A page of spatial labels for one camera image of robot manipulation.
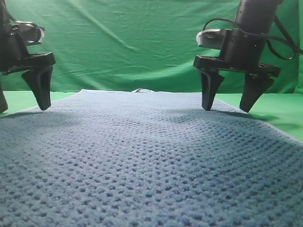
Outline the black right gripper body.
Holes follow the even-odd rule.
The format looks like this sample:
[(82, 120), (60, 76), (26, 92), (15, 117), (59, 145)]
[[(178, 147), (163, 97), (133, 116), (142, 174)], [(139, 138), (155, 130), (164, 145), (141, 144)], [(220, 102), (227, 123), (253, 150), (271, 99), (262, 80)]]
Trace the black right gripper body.
[(197, 55), (194, 67), (199, 70), (218, 69), (278, 77), (280, 67), (259, 62), (265, 46), (263, 38), (251, 38), (236, 28), (230, 30), (231, 32), (224, 38), (219, 55), (217, 57)]

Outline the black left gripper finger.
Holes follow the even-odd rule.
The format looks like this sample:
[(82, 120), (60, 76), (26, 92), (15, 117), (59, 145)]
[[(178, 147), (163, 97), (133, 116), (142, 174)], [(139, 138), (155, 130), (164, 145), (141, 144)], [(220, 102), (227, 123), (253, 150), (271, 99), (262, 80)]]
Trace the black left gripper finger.
[(50, 87), (53, 67), (32, 69), (22, 74), (23, 80), (28, 84), (34, 94), (37, 104), (42, 111), (51, 106)]
[(5, 112), (8, 109), (8, 104), (4, 96), (2, 88), (0, 88), (0, 113)]

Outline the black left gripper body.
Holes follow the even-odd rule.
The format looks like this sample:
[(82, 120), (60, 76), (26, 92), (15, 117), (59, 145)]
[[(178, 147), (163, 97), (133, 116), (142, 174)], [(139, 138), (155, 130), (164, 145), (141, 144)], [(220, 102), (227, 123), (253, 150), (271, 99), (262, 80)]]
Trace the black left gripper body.
[(10, 73), (50, 67), (56, 63), (52, 52), (30, 53), (19, 31), (11, 24), (0, 33), (0, 71)]

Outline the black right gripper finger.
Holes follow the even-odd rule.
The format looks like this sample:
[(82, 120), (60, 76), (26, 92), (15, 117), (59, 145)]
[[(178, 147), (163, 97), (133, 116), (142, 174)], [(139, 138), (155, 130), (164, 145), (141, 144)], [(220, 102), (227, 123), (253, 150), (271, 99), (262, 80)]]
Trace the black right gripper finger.
[(274, 80), (271, 78), (246, 74), (240, 101), (240, 109), (248, 113), (256, 101), (273, 85), (273, 83)]
[(210, 111), (224, 77), (219, 74), (218, 69), (200, 70), (200, 77), (202, 85), (202, 108)]

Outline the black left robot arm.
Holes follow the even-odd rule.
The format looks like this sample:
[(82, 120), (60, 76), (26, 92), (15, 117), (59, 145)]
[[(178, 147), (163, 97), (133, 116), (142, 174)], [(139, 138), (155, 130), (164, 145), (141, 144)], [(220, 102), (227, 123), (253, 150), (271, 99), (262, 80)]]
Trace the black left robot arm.
[(40, 110), (51, 106), (50, 87), (55, 57), (52, 52), (30, 53), (28, 47), (42, 43), (45, 28), (33, 22), (16, 20), (6, 2), (0, 2), (0, 72), (22, 71)]

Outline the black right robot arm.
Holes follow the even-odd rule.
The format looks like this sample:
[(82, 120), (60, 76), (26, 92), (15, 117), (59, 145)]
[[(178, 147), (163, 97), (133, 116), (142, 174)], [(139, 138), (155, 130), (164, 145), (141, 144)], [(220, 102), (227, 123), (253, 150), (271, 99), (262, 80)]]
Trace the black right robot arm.
[(260, 96), (274, 83), (281, 69), (260, 63), (268, 34), (274, 21), (276, 0), (240, 1), (232, 29), (206, 29), (196, 36), (199, 47), (220, 50), (217, 57), (197, 55), (194, 67), (202, 82), (202, 107), (209, 111), (224, 77), (221, 70), (242, 72), (245, 84), (240, 109), (249, 112)]

